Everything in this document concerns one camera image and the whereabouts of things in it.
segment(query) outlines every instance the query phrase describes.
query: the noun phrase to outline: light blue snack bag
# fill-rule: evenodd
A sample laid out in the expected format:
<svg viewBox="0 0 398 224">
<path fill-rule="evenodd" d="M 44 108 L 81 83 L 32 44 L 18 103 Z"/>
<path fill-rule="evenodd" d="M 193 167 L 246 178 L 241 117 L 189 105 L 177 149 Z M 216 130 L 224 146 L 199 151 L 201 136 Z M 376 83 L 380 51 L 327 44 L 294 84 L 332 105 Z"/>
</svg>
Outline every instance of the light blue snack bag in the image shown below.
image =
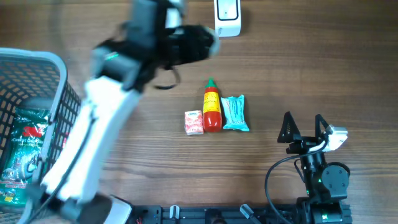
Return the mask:
<svg viewBox="0 0 398 224">
<path fill-rule="evenodd" d="M 243 115 L 244 96 L 221 98 L 221 103 L 223 104 L 226 118 L 226 125 L 224 125 L 223 129 L 249 131 Z"/>
</svg>

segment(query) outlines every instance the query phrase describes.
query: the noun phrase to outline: red bottle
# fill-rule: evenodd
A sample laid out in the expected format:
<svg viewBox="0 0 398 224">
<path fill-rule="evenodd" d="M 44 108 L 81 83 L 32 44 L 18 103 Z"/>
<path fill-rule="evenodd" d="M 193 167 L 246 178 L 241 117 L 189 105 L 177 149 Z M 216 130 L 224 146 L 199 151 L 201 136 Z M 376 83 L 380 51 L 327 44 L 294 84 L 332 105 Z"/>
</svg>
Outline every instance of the red bottle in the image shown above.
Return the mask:
<svg viewBox="0 0 398 224">
<path fill-rule="evenodd" d="M 221 131 L 222 123 L 217 85 L 213 79 L 209 79 L 203 102 L 203 128 L 206 132 L 218 132 Z"/>
</svg>

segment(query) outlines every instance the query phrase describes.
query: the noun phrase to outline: plastic basket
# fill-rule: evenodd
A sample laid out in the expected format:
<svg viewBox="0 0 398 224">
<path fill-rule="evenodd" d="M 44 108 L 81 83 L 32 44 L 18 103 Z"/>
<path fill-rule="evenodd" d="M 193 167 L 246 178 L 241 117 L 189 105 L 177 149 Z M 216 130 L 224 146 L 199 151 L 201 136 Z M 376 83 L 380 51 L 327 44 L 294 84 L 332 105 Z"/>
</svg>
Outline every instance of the plastic basket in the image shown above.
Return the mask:
<svg viewBox="0 0 398 224">
<path fill-rule="evenodd" d="M 0 48 L 0 173 L 10 150 L 9 136 L 16 107 L 50 110 L 49 126 L 32 181 L 40 182 L 58 159 L 78 111 L 80 99 L 67 82 L 67 68 L 60 57 L 48 52 Z M 28 217 L 25 208 L 0 207 L 0 223 Z"/>
</svg>

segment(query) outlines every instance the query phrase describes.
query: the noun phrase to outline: green snack bag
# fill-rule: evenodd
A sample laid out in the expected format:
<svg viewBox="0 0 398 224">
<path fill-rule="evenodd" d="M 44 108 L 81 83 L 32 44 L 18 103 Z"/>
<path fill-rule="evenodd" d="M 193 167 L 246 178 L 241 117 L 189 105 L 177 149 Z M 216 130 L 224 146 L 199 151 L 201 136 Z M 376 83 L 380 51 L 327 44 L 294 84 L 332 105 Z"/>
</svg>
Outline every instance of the green snack bag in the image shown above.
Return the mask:
<svg viewBox="0 0 398 224">
<path fill-rule="evenodd" d="M 0 177 L 0 205 L 24 206 L 48 127 L 49 111 L 16 108 L 10 156 Z"/>
</svg>

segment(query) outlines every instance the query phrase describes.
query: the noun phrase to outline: wooden table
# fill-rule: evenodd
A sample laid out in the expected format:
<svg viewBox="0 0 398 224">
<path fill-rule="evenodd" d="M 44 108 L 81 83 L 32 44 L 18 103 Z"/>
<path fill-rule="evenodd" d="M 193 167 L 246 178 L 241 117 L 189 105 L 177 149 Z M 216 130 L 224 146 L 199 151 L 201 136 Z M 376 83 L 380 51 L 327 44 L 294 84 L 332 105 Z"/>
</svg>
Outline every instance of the wooden table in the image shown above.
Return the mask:
<svg viewBox="0 0 398 224">
<path fill-rule="evenodd" d="M 129 12 L 127 0 L 2 2 L 0 46 L 59 54 L 81 96 L 90 50 Z M 243 1 L 242 33 L 223 39 L 217 58 L 180 66 L 182 83 L 170 91 L 152 88 L 173 83 L 169 72 L 147 86 L 106 161 L 101 190 L 136 205 L 263 205 L 264 176 L 287 156 L 287 145 L 276 143 L 284 113 L 304 135 L 313 135 L 320 113 L 349 130 L 326 158 L 351 168 L 345 202 L 354 222 L 396 223 L 397 9 L 393 1 Z M 213 1 L 189 1 L 186 21 L 214 27 Z M 183 113 L 202 109 L 208 77 L 223 97 L 245 95 L 249 133 L 185 135 Z M 306 195 L 291 162 L 273 172 L 269 188 L 280 203 Z"/>
</svg>

